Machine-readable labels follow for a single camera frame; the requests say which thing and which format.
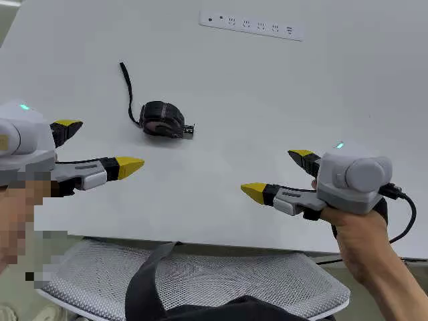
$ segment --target mesh chair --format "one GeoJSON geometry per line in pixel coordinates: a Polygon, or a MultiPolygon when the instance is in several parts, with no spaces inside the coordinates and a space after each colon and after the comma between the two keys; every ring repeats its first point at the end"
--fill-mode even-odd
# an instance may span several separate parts
{"type": "MultiPolygon", "coordinates": [[[[66,252],[43,297],[93,321],[125,321],[127,286],[150,251],[83,240],[66,252]]],[[[350,291],[301,253],[256,257],[174,254],[156,271],[166,309],[220,306],[248,295],[317,320],[345,308],[350,291]]]]}

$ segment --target black cable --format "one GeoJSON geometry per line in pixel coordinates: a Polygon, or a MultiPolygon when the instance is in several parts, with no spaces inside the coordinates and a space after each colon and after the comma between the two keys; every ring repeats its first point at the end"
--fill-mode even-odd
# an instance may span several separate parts
{"type": "Polygon", "coordinates": [[[333,259],[332,261],[323,261],[323,262],[318,262],[318,265],[323,265],[323,264],[330,264],[330,263],[337,263],[337,262],[341,262],[343,261],[342,259],[333,259]]]}
{"type": "MultiPolygon", "coordinates": [[[[400,199],[404,199],[404,200],[406,200],[408,202],[408,204],[410,205],[410,208],[411,208],[411,217],[410,217],[409,224],[407,224],[407,226],[404,229],[404,231],[401,232],[398,236],[396,236],[396,237],[394,237],[394,238],[392,238],[392,239],[389,240],[390,244],[392,244],[392,243],[398,241],[399,239],[402,239],[404,236],[406,236],[410,232],[413,224],[415,224],[415,221],[416,221],[417,211],[416,211],[416,206],[415,206],[414,202],[412,201],[412,199],[409,196],[407,196],[407,194],[404,194],[402,192],[398,193],[397,197],[400,198],[400,199]]],[[[342,259],[335,259],[335,260],[332,260],[332,261],[318,262],[317,264],[318,265],[323,265],[323,264],[330,264],[330,263],[336,263],[336,262],[341,262],[341,261],[342,261],[342,259]]]]}
{"type": "Polygon", "coordinates": [[[128,70],[126,69],[126,66],[123,62],[119,63],[120,68],[122,69],[123,77],[125,79],[126,85],[128,85],[128,93],[129,93],[129,107],[128,107],[128,114],[129,118],[138,126],[140,127],[140,123],[137,122],[134,118],[134,115],[132,115],[132,86],[131,86],[131,79],[129,78],[128,70]]]}
{"type": "Polygon", "coordinates": [[[414,202],[412,201],[412,199],[410,197],[408,197],[407,194],[404,194],[404,193],[400,193],[399,194],[399,198],[405,199],[408,202],[408,204],[410,205],[410,208],[412,210],[412,214],[411,214],[411,217],[410,217],[409,224],[407,224],[405,230],[402,233],[400,233],[398,236],[396,236],[393,239],[391,239],[389,241],[389,243],[391,243],[391,244],[394,243],[394,242],[396,242],[396,241],[398,241],[399,239],[402,239],[404,236],[406,236],[408,234],[408,232],[411,230],[413,224],[415,224],[415,221],[416,221],[416,213],[417,213],[416,212],[416,206],[415,206],[414,202]]]}

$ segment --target yellow fingertip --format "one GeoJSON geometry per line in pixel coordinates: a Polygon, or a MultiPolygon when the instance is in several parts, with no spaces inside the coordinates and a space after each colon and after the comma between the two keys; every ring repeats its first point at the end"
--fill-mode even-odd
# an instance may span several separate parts
{"type": "Polygon", "coordinates": [[[288,152],[289,153],[294,152],[296,154],[299,154],[301,157],[305,157],[306,155],[309,155],[309,154],[314,154],[314,152],[311,152],[310,150],[306,150],[306,149],[292,149],[292,150],[289,150],[288,152]]]}
{"type": "Polygon", "coordinates": [[[124,179],[144,165],[144,160],[134,157],[116,157],[119,164],[118,179],[124,179]]]}
{"type": "Polygon", "coordinates": [[[61,119],[61,120],[56,120],[55,122],[57,124],[60,124],[60,125],[69,126],[71,124],[74,124],[75,122],[82,122],[82,121],[80,121],[80,120],[71,120],[71,119],[61,119]]]}
{"type": "Polygon", "coordinates": [[[266,184],[264,183],[250,183],[242,184],[241,190],[257,203],[264,205],[265,202],[263,199],[263,190],[265,189],[265,187],[266,184]]]}

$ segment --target black wrist strap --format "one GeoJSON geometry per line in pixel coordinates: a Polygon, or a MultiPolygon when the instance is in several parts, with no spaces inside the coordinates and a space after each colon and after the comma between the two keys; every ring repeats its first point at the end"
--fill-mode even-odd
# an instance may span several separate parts
{"type": "Polygon", "coordinates": [[[128,70],[123,62],[120,63],[120,68],[122,69],[123,77],[125,78],[126,85],[128,85],[128,93],[129,93],[129,107],[128,114],[129,118],[139,127],[140,124],[135,120],[134,115],[132,115],[132,85],[131,79],[129,78],[128,70]]]}

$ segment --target black strap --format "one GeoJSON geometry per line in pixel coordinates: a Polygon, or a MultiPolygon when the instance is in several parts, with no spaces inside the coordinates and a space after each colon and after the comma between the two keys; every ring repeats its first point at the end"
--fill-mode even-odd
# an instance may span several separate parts
{"type": "Polygon", "coordinates": [[[180,244],[172,242],[159,246],[132,277],[125,297],[126,321],[155,321],[167,316],[156,289],[156,268],[180,244]]]}
{"type": "Polygon", "coordinates": [[[139,127],[140,124],[135,120],[134,115],[132,115],[132,85],[131,79],[129,78],[128,70],[123,62],[120,63],[120,68],[122,69],[123,76],[125,78],[126,85],[128,85],[128,93],[129,93],[129,107],[128,114],[129,118],[139,127]]]}

